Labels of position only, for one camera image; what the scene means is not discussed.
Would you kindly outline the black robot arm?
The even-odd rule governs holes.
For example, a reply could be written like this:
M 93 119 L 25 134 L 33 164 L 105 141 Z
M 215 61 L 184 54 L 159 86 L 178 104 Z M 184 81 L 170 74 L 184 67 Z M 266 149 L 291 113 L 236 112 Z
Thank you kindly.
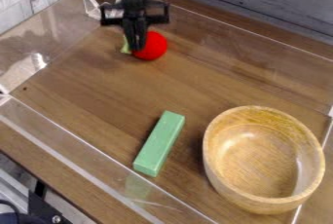
M 160 0 L 119 0 L 103 3 L 100 24 L 121 27 L 128 48 L 140 51 L 147 42 L 148 27 L 168 23 L 168 3 Z

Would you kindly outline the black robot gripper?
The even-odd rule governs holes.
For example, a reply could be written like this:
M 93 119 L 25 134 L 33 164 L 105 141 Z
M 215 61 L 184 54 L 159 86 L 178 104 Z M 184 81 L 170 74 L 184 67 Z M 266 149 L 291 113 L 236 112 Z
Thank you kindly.
M 147 10 L 160 8 L 160 15 L 148 15 Z M 147 24 L 168 23 L 168 3 L 159 0 L 146 0 L 139 7 L 127 8 L 121 3 L 104 2 L 100 6 L 100 24 L 121 25 L 128 48 L 132 51 L 142 50 L 146 45 Z M 120 17 L 108 17 L 108 11 L 121 11 Z

